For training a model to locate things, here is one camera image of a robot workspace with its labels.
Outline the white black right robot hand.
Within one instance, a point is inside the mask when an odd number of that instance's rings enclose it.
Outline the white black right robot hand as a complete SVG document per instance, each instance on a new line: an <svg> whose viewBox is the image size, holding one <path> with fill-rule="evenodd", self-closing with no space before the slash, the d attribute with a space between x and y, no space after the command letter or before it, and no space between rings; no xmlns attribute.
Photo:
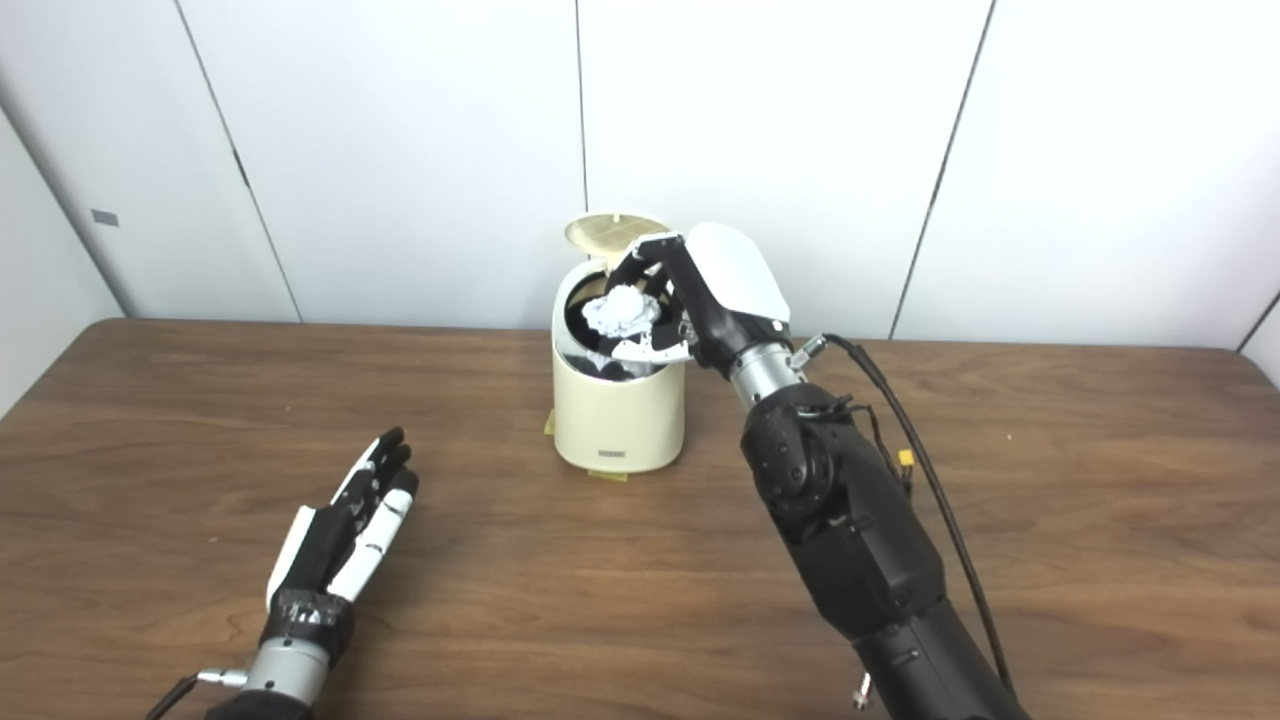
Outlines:
<svg viewBox="0 0 1280 720"><path fill-rule="evenodd" d="M758 347L791 348L791 309L756 243L732 227L703 222L635 238L609 273L605 290L658 281L673 319L620 338L602 354L628 363L695 361L728 379Z"/></svg>

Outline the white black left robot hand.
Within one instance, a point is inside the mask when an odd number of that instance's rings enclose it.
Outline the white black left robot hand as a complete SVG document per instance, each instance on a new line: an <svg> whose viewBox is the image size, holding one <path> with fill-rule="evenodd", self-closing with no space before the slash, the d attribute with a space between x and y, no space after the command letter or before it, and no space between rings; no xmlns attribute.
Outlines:
<svg viewBox="0 0 1280 720"><path fill-rule="evenodd" d="M260 646L307 642L329 666L340 661L355 635L355 602L416 500L411 454L404 429L393 427L366 447L329 503L298 507L268 580Z"/></svg>

